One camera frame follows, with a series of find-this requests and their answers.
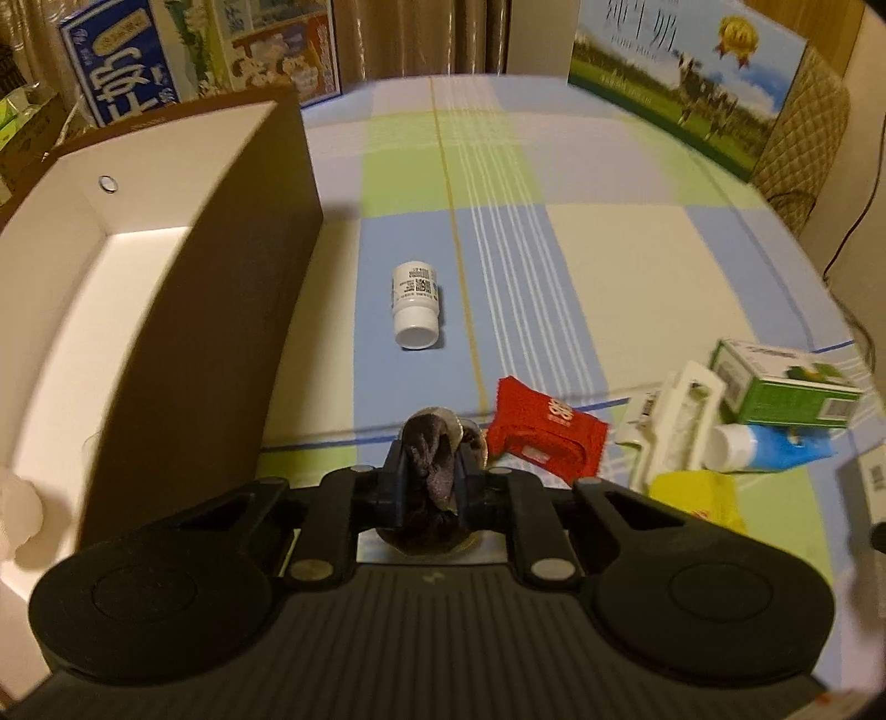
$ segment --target blue sky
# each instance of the blue sky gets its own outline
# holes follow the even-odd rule
[[[674,13],[677,24],[672,40],[668,35],[662,47],[654,44],[652,57],[638,53],[634,47],[611,44],[616,34],[613,16],[620,3],[625,12],[620,37],[647,51],[659,18]],[[738,67],[734,54],[721,58],[714,50],[719,44],[719,23],[727,15],[747,18],[758,32],[759,46],[746,67]],[[805,47],[802,38],[730,0],[584,0],[579,12],[579,34],[593,35],[598,43],[609,45],[659,81],[676,86],[680,81],[677,61],[667,50],[672,42],[674,50],[701,61],[703,75],[720,82],[744,106],[766,117],[774,117],[781,110]]]

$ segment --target quilted fabric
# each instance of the quilted fabric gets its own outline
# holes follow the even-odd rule
[[[751,182],[798,236],[834,164],[849,121],[843,79],[811,45]]]

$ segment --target green and white box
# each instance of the green and white box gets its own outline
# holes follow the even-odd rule
[[[721,340],[711,369],[740,423],[847,427],[862,391],[832,364],[800,350]]]

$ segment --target wooden panel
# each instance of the wooden panel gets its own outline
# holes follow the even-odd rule
[[[812,41],[830,66],[845,74],[865,10],[862,0],[745,0],[745,4]]]

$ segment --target yellow stripe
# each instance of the yellow stripe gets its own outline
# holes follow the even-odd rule
[[[462,306],[464,307],[464,326],[468,331],[468,347],[470,348],[470,362],[474,366],[474,380],[477,382],[477,396],[481,413],[492,411],[489,399],[486,397],[486,386],[483,384],[483,373],[480,371],[480,354],[477,352],[477,338],[474,335],[474,319],[470,312],[470,297],[468,295],[468,279],[464,275],[464,255],[462,253],[462,241],[458,236],[458,222],[455,219],[455,200],[452,194],[452,183],[449,182],[449,167],[446,163],[446,153],[443,152],[443,133],[440,132],[440,119],[437,115],[437,98],[434,95],[434,81],[429,77],[431,84],[431,109],[434,113],[434,127],[437,129],[437,145],[440,149],[440,162],[443,164],[443,179],[446,181],[446,196],[449,203],[449,222],[452,224],[452,241],[455,244],[455,263],[458,266],[458,285],[462,291]]]

